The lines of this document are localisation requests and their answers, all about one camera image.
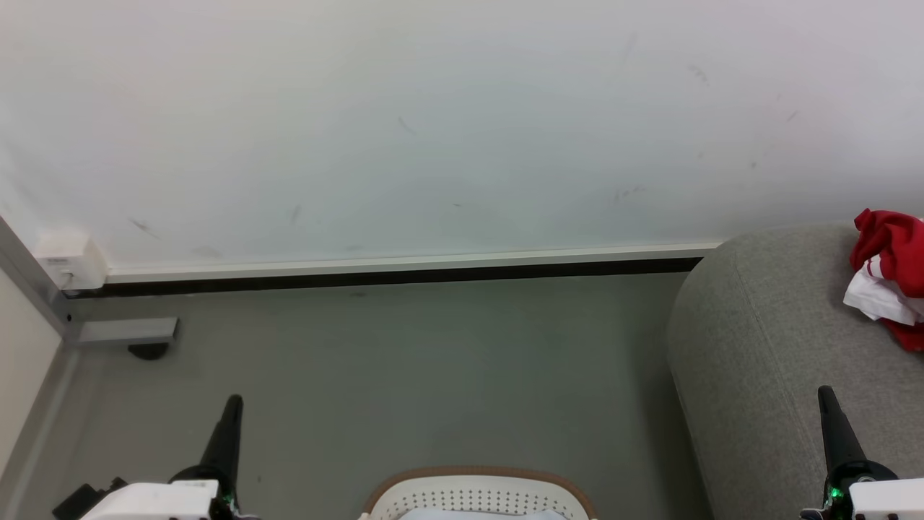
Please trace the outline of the white garment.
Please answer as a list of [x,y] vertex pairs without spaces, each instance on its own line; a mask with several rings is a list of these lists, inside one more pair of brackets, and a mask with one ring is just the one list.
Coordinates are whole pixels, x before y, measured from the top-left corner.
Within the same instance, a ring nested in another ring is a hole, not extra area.
[[404,513],[399,520],[566,520],[557,511],[534,511],[525,516],[491,513],[491,511],[448,511],[437,509],[414,509]]

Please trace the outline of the grey metal foot bar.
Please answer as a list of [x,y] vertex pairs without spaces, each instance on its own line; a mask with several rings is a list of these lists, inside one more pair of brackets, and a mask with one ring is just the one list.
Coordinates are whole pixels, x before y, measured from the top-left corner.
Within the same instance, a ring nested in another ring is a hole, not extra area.
[[178,317],[86,321],[76,336],[77,345],[163,345],[174,342]]

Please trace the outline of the grey fabric sofa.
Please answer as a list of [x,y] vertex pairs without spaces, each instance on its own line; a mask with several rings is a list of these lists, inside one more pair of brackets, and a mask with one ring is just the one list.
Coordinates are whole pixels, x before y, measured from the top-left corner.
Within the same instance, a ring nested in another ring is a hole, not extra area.
[[844,304],[850,223],[760,230],[684,280],[668,363],[714,520],[798,520],[827,474],[818,388],[865,454],[924,477],[924,353]]

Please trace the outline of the white laundry basket brown rim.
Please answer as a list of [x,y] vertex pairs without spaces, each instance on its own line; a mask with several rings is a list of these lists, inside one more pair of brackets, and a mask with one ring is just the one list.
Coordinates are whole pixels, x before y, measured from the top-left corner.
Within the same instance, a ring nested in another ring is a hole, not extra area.
[[370,494],[358,520],[399,520],[414,509],[509,516],[550,510],[566,520],[598,520],[588,495],[564,477],[495,465],[442,465],[395,474]]

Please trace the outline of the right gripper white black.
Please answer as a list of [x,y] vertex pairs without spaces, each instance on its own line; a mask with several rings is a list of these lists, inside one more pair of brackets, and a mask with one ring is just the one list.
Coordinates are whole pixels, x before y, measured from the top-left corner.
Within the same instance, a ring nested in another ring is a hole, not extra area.
[[801,520],[924,520],[924,477],[901,480],[867,456],[832,387],[818,388],[823,451],[829,476],[823,504]]

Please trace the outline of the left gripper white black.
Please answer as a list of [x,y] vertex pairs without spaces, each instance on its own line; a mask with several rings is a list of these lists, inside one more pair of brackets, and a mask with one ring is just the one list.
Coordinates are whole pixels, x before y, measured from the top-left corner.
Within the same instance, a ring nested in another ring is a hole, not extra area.
[[261,520],[242,513],[234,481],[240,464],[243,398],[228,397],[200,465],[168,483],[136,482],[108,491],[79,520]]

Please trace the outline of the white baseboard strip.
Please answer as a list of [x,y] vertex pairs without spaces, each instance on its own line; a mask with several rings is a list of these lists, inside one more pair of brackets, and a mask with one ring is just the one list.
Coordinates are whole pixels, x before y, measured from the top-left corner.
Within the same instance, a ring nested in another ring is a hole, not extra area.
[[492,267],[538,266],[538,264],[657,261],[702,257],[719,245],[717,241],[710,241],[710,243],[679,243],[666,244],[665,246],[505,251],[504,253],[459,254],[459,256],[407,256],[304,262],[197,264],[197,266],[154,266],[133,267],[133,269],[110,267],[105,281],[108,284],[128,284],[438,269],[492,269]]

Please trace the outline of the grey metal frame profile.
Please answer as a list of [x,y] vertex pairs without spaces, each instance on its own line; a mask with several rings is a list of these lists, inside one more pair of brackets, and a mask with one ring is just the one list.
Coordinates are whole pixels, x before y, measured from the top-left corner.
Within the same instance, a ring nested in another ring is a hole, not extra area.
[[0,217],[0,517],[14,516],[73,371],[67,300]]

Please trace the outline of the white wall box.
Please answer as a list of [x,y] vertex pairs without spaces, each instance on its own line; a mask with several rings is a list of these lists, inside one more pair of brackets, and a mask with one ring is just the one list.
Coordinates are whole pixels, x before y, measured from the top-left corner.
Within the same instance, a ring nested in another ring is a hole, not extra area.
[[63,292],[96,290],[105,285],[108,274],[105,257],[86,235],[46,235],[40,239],[33,256]]

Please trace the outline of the red jersey with white sleeves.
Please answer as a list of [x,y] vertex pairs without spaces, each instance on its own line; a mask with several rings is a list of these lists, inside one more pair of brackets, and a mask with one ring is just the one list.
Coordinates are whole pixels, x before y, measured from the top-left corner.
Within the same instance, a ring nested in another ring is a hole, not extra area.
[[884,324],[908,352],[924,352],[924,220],[865,209],[842,302]]

